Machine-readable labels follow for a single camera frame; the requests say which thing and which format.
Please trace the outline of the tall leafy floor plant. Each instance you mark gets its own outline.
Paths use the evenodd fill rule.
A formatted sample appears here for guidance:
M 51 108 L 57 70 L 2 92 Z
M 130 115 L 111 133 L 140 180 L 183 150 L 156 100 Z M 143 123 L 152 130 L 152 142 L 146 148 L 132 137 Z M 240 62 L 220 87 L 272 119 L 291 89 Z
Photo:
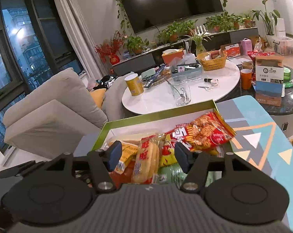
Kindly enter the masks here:
M 274 36 L 275 35 L 275 27 L 278 24 L 278 19 L 281 17 L 280 13 L 277 10 L 271 10 L 268 12 L 267 10 L 267 2 L 270 0 L 262 0 L 262 4 L 264 5 L 264 10 L 251 10 L 252 19 L 262 19 L 264 23 L 264 29 L 266 31 L 266 35 Z

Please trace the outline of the orange cracker snack bag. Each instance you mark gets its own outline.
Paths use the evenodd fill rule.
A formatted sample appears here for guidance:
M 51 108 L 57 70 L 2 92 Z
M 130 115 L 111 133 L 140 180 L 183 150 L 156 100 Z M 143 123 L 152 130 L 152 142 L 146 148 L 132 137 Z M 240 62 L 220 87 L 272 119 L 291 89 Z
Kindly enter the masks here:
M 210 111 L 185 127 L 185 141 L 198 150 L 212 150 L 235 137 L 236 133 L 218 111 Z

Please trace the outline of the orange cup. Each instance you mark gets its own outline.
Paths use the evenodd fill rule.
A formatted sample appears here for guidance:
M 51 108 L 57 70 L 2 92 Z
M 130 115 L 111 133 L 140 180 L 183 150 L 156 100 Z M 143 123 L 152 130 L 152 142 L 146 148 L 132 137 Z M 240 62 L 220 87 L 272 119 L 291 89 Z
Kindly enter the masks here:
M 249 90 L 252 85 L 252 70 L 242 69 L 240 70 L 241 74 L 241 88 L 243 90 Z

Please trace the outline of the white blue carton box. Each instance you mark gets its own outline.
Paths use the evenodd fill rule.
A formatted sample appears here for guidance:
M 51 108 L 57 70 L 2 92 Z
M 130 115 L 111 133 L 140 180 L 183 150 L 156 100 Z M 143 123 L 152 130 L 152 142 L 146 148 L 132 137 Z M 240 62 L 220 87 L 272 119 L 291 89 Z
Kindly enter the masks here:
M 282 56 L 269 55 L 255 58 L 255 99 L 257 102 L 281 106 L 283 74 Z

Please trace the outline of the clear storage bin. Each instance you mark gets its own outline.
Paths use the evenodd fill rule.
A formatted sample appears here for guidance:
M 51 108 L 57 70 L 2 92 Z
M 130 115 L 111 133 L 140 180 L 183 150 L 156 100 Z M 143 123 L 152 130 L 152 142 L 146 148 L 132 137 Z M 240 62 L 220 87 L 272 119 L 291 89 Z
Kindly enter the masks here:
M 293 39 L 289 37 L 273 37 L 273 47 L 282 56 L 293 55 Z

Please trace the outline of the red round-cake snack bag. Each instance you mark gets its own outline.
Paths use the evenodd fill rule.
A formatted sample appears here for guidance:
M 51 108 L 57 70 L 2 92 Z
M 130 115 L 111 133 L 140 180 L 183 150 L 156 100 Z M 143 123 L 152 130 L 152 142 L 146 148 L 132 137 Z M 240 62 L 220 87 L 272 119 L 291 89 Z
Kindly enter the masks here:
M 134 166 L 135 166 L 135 161 L 132 160 L 121 175 L 116 173 L 115 171 L 109 173 L 109 176 L 111 177 L 113 183 L 115 184 L 116 189 L 120 189 L 120 187 L 125 183 L 132 182 Z

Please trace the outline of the green snack bag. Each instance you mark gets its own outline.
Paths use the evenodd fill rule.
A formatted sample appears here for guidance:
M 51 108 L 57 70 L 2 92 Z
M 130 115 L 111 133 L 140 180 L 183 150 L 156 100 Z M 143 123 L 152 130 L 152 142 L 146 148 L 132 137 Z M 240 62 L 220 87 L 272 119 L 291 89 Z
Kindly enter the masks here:
M 186 177 L 187 174 L 182 171 L 180 165 L 175 163 L 173 165 L 161 167 L 158 170 L 157 183 L 174 183 L 180 187 Z

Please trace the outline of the pink box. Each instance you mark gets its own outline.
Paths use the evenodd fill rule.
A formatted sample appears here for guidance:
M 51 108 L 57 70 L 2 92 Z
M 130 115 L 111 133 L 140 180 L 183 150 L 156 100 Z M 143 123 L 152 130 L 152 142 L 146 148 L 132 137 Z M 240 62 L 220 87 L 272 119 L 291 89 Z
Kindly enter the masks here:
M 252 41 L 251 39 L 244 38 L 240 41 L 240 53 L 242 56 L 247 56 L 248 52 L 252 52 Z

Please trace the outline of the rice cracker pack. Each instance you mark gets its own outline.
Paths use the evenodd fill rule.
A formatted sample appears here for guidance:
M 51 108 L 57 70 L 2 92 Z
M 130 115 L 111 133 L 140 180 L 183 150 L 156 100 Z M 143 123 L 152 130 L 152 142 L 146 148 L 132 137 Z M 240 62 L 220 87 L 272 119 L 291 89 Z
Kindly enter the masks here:
M 133 183 L 157 183 L 158 168 L 164 141 L 164 134 L 155 134 L 141 139 L 132 174 Z

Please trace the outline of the orange tissue box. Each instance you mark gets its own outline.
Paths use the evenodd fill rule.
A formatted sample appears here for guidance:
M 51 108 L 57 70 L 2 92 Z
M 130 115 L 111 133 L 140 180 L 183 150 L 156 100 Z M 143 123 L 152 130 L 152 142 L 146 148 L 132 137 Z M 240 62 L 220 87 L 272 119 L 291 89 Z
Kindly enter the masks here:
M 165 50 L 162 53 L 163 63 L 166 64 L 166 65 L 168 65 L 175 58 L 182 59 L 183 55 L 184 55 L 183 48 Z

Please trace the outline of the yellow snack pack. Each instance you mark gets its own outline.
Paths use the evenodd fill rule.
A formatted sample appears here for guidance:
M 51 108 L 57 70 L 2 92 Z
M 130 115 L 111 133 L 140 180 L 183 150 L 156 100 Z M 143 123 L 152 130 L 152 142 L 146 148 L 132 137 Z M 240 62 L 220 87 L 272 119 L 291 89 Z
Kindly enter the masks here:
M 114 171 L 117 174 L 123 174 L 125 169 L 130 164 L 130 162 L 135 159 L 135 156 L 138 151 L 138 146 L 135 144 L 130 144 L 126 142 L 121 142 L 122 144 L 122 155 L 120 160 L 118 161 L 117 166 L 115 167 Z

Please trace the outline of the yellow woven basket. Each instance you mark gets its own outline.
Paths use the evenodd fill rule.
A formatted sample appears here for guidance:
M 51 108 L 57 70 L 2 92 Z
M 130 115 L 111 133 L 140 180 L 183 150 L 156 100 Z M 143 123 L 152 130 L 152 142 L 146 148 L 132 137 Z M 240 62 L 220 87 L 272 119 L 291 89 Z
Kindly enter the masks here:
M 227 56 L 222 50 L 200 53 L 196 59 L 200 62 L 205 71 L 219 70 L 224 68 Z

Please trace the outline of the clear bag bread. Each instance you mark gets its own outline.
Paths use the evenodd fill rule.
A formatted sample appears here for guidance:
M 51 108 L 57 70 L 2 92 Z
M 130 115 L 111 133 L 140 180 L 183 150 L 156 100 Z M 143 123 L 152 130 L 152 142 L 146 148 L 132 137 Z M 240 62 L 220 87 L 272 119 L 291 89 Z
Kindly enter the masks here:
M 120 141 L 122 144 L 125 143 L 125 144 L 132 144 L 132 145 L 138 146 L 142 139 L 153 136 L 153 135 L 158 135 L 158 132 L 151 131 L 151 132 L 144 132 L 144 133 L 112 136 L 111 138 L 108 138 L 105 140 L 105 142 L 101 146 L 101 149 L 106 150 L 116 140 Z

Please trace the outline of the white round coffee table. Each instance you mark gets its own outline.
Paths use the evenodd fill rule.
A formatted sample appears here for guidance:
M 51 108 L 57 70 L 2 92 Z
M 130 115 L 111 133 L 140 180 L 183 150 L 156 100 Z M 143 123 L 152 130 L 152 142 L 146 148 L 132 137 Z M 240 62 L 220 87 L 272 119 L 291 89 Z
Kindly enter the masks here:
M 240 71 L 237 65 L 226 61 L 224 68 L 202 72 L 202 78 L 197 81 L 185 81 L 179 85 L 180 79 L 170 79 L 160 85 L 147 88 L 141 95 L 132 96 L 126 89 L 123 97 L 123 106 L 135 114 L 149 114 L 162 110 L 169 110 L 184 103 L 196 104 L 208 100 L 219 102 L 232 96 L 234 90 L 239 88 Z

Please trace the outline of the window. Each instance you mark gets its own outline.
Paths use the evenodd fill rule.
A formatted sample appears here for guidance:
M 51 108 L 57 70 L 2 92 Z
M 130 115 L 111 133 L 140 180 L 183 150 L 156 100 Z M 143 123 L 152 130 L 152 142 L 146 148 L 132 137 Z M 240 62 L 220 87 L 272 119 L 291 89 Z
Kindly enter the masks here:
M 60 20 L 54 0 L 0 0 L 0 152 L 7 109 L 53 75 L 84 68 Z

